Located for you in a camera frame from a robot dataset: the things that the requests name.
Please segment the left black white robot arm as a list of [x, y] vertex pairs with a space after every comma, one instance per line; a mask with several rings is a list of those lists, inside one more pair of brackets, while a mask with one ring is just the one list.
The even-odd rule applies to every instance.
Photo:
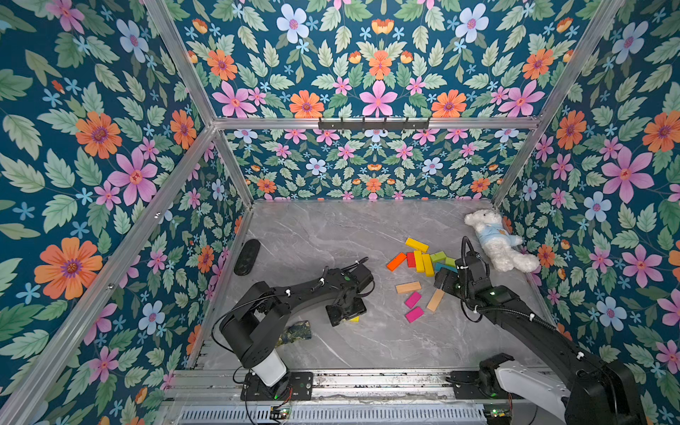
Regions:
[[373, 290], [375, 279], [363, 260], [326, 267], [320, 277], [292, 286], [258, 282], [219, 320], [218, 329], [242, 367], [277, 391], [290, 380], [290, 370], [276, 352], [290, 317], [324, 304], [330, 325], [336, 327], [364, 315], [364, 298]]

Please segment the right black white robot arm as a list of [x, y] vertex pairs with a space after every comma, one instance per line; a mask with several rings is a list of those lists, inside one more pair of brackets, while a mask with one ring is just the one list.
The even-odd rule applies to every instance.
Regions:
[[552, 371], [535, 373], [509, 354], [481, 361], [474, 385], [485, 396], [504, 392], [529, 400], [566, 424], [645, 424], [632, 372], [604, 361], [565, 338], [506, 286], [492, 285], [483, 260], [470, 257], [456, 271], [443, 268], [435, 286], [461, 302], [463, 311], [488, 319], [521, 341]]

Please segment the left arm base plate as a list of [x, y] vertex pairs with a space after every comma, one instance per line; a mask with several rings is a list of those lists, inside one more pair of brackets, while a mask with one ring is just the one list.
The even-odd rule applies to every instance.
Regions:
[[269, 387], [253, 372], [249, 372], [242, 387], [242, 401], [308, 401], [312, 398], [312, 372], [288, 372], [279, 382]]

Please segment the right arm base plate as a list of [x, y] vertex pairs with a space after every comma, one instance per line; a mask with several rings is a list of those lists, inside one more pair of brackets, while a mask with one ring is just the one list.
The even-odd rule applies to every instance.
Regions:
[[452, 371], [446, 382], [451, 384], [456, 397], [464, 400], [522, 400], [522, 396], [501, 389], [495, 375], [485, 370]]

